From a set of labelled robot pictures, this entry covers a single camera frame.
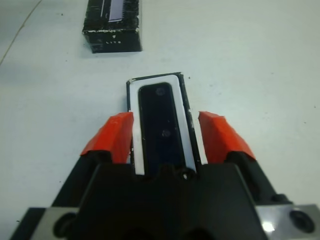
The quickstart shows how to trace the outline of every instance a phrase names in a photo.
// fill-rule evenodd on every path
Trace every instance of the black box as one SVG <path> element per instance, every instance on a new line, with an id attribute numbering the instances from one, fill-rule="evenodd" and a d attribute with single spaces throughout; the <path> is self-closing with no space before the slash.
<path id="1" fill-rule="evenodd" d="M 92 52 L 139 52 L 139 0 L 89 0 L 82 33 Z"/>

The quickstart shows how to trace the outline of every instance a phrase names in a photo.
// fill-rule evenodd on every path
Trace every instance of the white border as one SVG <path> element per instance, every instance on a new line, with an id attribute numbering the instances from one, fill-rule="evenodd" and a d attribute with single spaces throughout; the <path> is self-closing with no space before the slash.
<path id="1" fill-rule="evenodd" d="M 143 80 L 133 80 L 129 85 L 130 92 L 130 110 L 133 112 L 133 127 L 132 127 L 132 139 L 133 139 L 133 156 L 135 174 L 144 175 L 144 154 L 142 146 L 142 133 L 140 126 L 140 110 L 139 110 L 139 98 L 138 93 L 141 87 L 153 84 L 168 83 L 171 85 L 173 92 L 174 105 L 177 115 L 177 121 L 179 124 L 182 148 L 184 153 L 185 165 L 187 168 L 196 171 L 196 164 L 192 151 L 188 123 L 186 118 L 186 112 L 184 102 L 179 85 L 179 79 L 176 75 L 167 75 L 154 77 Z"/>
<path id="2" fill-rule="evenodd" d="M 105 7 L 105 0 L 102 1 L 100 18 L 102 18 L 102 15 L 104 13 L 104 7 Z"/>

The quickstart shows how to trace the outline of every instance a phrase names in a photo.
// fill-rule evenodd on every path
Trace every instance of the screw hole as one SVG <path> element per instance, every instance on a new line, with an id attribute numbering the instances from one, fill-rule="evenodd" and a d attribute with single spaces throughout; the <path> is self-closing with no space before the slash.
<path id="1" fill-rule="evenodd" d="M 170 137 L 171 132 L 169 130 L 165 129 L 165 130 L 162 131 L 161 135 L 164 138 L 168 138 L 168 137 Z"/>
<path id="2" fill-rule="evenodd" d="M 76 216 L 77 215 L 75 213 L 69 212 L 60 217 L 59 220 L 54 224 L 53 234 L 57 238 L 67 237 L 72 230 L 72 225 L 74 220 L 76 219 Z"/>
<path id="3" fill-rule="evenodd" d="M 188 180 L 188 175 L 186 173 L 182 174 L 184 180 Z"/>
<path id="4" fill-rule="evenodd" d="M 315 224 L 312 219 L 303 211 L 293 210 L 289 213 L 289 217 L 293 225 L 304 233 L 312 233 L 315 231 Z"/>

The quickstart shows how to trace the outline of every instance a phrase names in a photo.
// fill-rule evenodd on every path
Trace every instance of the white table surface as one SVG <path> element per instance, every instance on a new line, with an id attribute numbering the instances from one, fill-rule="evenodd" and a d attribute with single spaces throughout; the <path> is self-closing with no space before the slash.
<path id="1" fill-rule="evenodd" d="M 49 207 L 90 138 L 126 111 L 126 81 L 183 72 L 279 193 L 320 205 L 320 1 L 142 0 L 143 52 L 92 54 L 88 0 L 43 0 L 0 66 L 0 239 Z M 0 0 L 0 58 L 36 0 Z"/>

